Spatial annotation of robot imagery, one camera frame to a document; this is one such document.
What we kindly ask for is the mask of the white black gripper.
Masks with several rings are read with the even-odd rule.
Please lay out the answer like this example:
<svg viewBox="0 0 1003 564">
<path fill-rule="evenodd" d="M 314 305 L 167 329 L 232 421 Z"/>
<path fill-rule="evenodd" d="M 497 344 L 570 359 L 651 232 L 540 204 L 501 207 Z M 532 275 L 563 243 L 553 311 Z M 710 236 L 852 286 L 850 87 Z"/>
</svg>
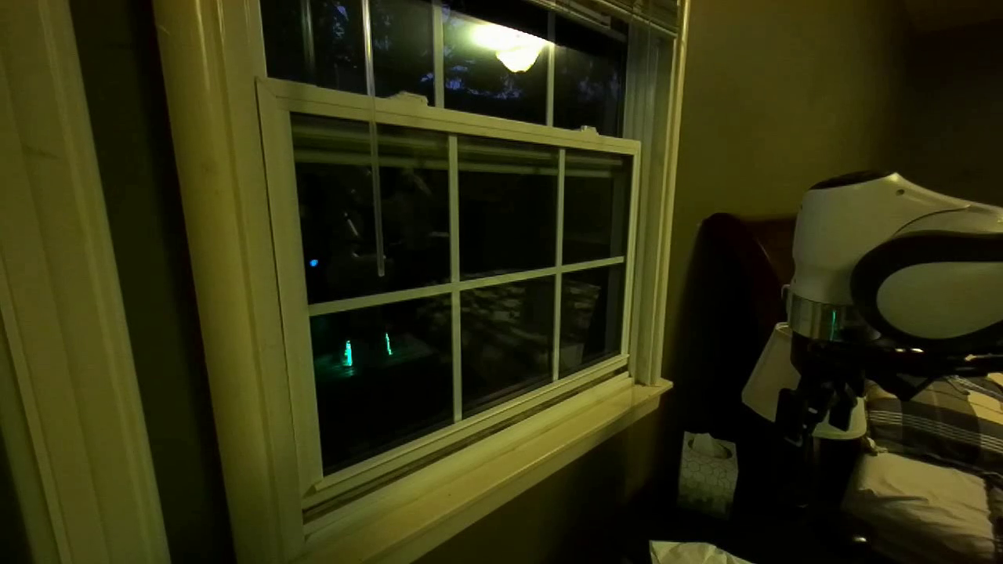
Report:
<svg viewBox="0 0 1003 564">
<path fill-rule="evenodd" d="M 861 372 L 847 362 L 833 341 L 798 335 L 791 368 L 798 386 L 779 392 L 779 429 L 788 444 L 855 441 L 869 432 Z"/>
</svg>

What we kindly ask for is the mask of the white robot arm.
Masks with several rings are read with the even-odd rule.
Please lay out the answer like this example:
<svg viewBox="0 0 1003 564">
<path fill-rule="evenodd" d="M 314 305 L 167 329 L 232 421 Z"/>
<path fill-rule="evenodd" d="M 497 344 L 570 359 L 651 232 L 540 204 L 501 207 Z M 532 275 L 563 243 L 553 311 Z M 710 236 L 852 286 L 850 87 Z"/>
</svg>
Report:
<svg viewBox="0 0 1003 564">
<path fill-rule="evenodd" d="M 847 429 L 865 382 L 900 400 L 943 375 L 1003 368 L 1003 211 L 900 171 L 813 184 L 792 227 L 784 440 Z"/>
</svg>

